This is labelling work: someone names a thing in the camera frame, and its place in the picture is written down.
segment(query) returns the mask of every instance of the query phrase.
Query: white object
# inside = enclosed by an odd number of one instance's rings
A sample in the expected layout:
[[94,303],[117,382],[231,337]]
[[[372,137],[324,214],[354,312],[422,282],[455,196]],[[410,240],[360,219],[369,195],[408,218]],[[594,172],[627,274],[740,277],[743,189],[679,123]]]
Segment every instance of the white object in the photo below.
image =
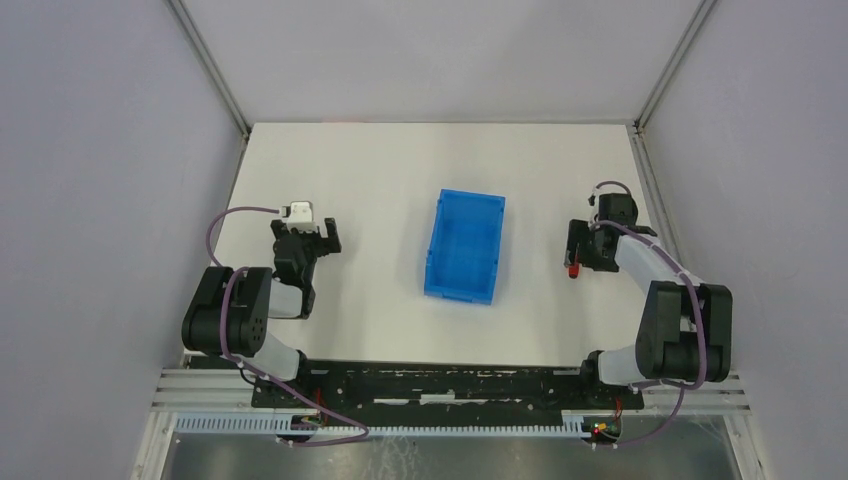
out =
[[647,380],[636,366],[636,345],[598,355],[598,378],[605,385],[630,385]]
[[297,376],[300,354],[269,333],[265,335],[262,348],[253,355],[253,358],[248,358],[246,361],[285,382]]
[[[311,358],[576,366],[633,343],[645,302],[626,274],[562,266],[568,221],[606,178],[648,211],[624,126],[259,123],[230,206],[309,199],[336,219],[342,252],[318,260],[312,315],[269,327]],[[506,197],[491,306],[424,295],[442,188]],[[271,267],[272,244],[267,217],[230,215],[216,254]]]
[[312,202],[292,202],[289,206],[289,216],[284,217],[283,222],[289,230],[306,233],[317,231],[312,214]]

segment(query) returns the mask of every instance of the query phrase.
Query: white wall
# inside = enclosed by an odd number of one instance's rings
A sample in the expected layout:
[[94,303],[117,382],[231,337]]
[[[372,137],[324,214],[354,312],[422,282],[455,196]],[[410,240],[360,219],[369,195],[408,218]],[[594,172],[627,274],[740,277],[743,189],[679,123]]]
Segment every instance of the white wall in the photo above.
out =
[[0,5],[0,478],[126,478],[237,133],[164,3]]
[[734,292],[774,478],[845,478],[848,3],[721,2],[648,126],[685,257]]
[[253,122],[635,118],[699,0],[187,0]]

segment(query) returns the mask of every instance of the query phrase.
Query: purple cable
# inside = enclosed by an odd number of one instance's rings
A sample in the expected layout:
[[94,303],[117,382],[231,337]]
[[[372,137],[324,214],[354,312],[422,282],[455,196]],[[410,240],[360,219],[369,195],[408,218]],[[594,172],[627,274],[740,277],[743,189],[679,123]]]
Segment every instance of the purple cable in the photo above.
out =
[[[253,208],[253,207],[239,207],[239,208],[241,208],[242,210],[245,210],[245,209],[258,210],[258,209]],[[231,211],[237,211],[237,210],[236,209],[230,209],[227,212],[224,212],[224,215],[226,213],[231,212]],[[317,403],[313,402],[312,400],[301,395],[300,392],[298,392],[294,388],[288,386],[282,380],[263,372],[262,370],[260,370],[260,369],[256,368],[255,366],[247,363],[246,361],[244,361],[244,359],[240,359],[238,357],[235,357],[234,355],[232,355],[230,353],[230,349],[227,346],[227,313],[229,312],[229,309],[230,309],[230,296],[232,295],[233,285],[235,285],[236,279],[240,275],[244,274],[245,272],[247,272],[247,267],[241,267],[238,270],[236,270],[235,272],[233,272],[233,275],[230,277],[229,280],[227,280],[227,287],[224,289],[224,302],[221,305],[221,323],[218,327],[218,335],[221,338],[221,353],[223,354],[224,358],[235,363],[236,365],[243,364],[244,368],[253,372],[254,374],[256,374],[257,378],[268,378],[273,384],[282,388],[283,390],[288,392],[294,398],[296,398],[296,399],[300,400],[301,402],[309,405],[310,407],[318,410],[319,412],[321,412],[325,415],[328,415],[330,417],[333,417],[336,420],[341,420],[342,422],[345,422],[352,427],[360,428],[360,429],[363,430],[362,433],[360,433],[358,435],[354,435],[352,437],[335,438],[333,440],[323,440],[323,441],[320,441],[320,442],[292,443],[291,445],[297,446],[297,447],[327,447],[327,446],[330,446],[330,445],[340,445],[340,444],[343,444],[343,443],[351,443],[351,442],[358,442],[360,440],[364,440],[368,436],[368,433],[369,433],[368,427],[366,427],[365,425],[357,422],[356,420],[345,417],[342,414],[336,413],[336,412],[334,412],[334,411],[332,411],[328,408],[322,407],[321,405],[318,405]]]
[[623,189],[624,189],[624,191],[625,191],[625,192],[627,192],[627,194],[628,194],[628,195],[631,195],[631,196],[633,195],[633,194],[630,192],[630,187],[628,187],[627,185],[625,185],[625,184],[623,184],[623,183],[619,182],[618,180],[604,180],[603,182],[601,182],[601,183],[599,183],[599,184],[595,185],[595,190],[597,190],[597,189],[599,189],[599,188],[603,187],[604,185],[615,185],[615,186],[617,186],[617,187],[621,187],[621,188],[623,188]]
[[265,208],[265,207],[235,207],[229,210],[224,210],[219,213],[212,219],[212,223],[209,224],[209,228],[206,230],[206,253],[209,254],[209,258],[212,259],[212,263],[215,264],[216,267],[222,267],[221,262],[215,258],[215,253],[212,251],[212,231],[215,230],[215,225],[221,221],[222,218],[233,212],[264,212],[264,213],[280,213],[279,209],[276,208]]
[[595,229],[600,226],[610,226],[618,229],[619,231],[629,235],[639,242],[646,245],[648,248],[653,250],[663,259],[663,261],[671,268],[671,270],[683,281],[683,284],[686,286],[686,290],[689,292],[689,300],[692,302],[692,314],[695,317],[695,328],[698,329],[696,335],[698,337],[698,377],[695,380],[695,383],[692,385],[683,383],[683,382],[675,382],[672,380],[649,380],[646,382],[639,382],[638,384],[644,387],[657,386],[659,383],[665,383],[667,385],[671,385],[680,389],[680,395],[677,397],[677,403],[674,405],[674,408],[671,410],[671,413],[666,417],[665,421],[653,432],[643,435],[641,437],[637,437],[631,440],[625,440],[623,442],[616,442],[616,447],[622,447],[627,445],[638,445],[648,439],[655,437],[656,435],[662,433],[669,425],[671,425],[672,420],[677,417],[677,413],[680,411],[680,407],[683,405],[683,397],[686,395],[687,390],[697,390],[704,384],[707,378],[707,340],[704,336],[704,320],[701,317],[701,308],[698,304],[698,294],[695,292],[695,286],[692,284],[692,280],[683,272],[683,268],[678,264],[671,255],[666,253],[659,245],[648,240],[647,238],[639,235],[638,233],[630,230],[629,228],[621,225],[620,223],[616,223],[610,220],[601,220],[592,224],[590,228]]

